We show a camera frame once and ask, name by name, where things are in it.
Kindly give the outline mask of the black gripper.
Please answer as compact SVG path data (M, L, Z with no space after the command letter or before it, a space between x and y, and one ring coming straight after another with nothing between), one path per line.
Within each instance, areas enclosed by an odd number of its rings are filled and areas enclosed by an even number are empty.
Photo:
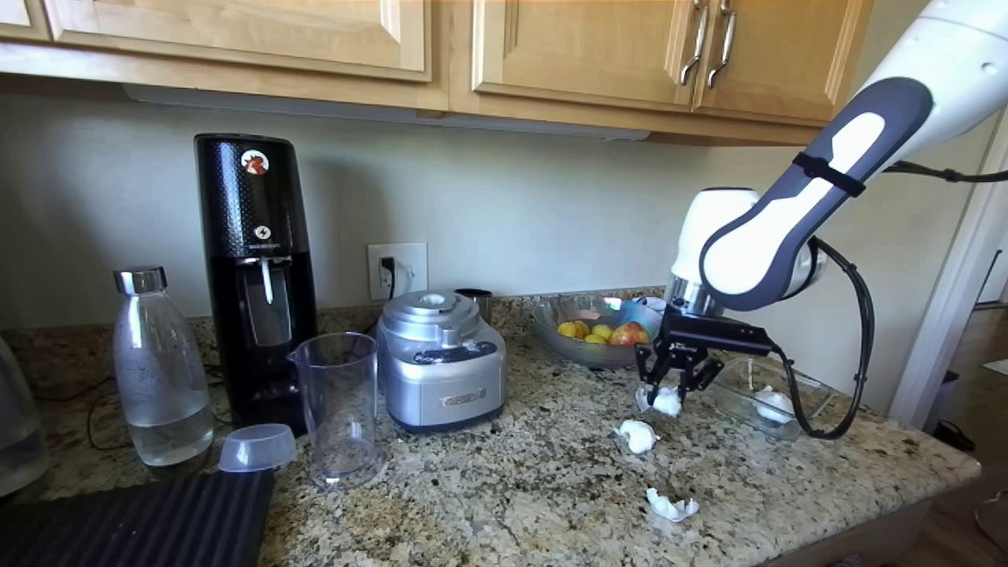
M667 312L652 349L636 349L636 372L645 383L645 399L657 396L667 370L684 370L679 395L706 392L724 370L722 359L706 359L711 349L769 355L773 340L763 327L743 321L684 319L679 312Z

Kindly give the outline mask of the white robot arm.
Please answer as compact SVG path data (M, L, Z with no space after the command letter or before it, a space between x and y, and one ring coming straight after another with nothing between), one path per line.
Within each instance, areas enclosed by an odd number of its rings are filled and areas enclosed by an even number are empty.
M857 96L765 188L702 188L684 218L666 315L636 349L645 399L671 370L678 395L714 374L711 349L773 352L752 312L815 279L820 228L903 155L965 134L1008 104L1008 0L929 0Z

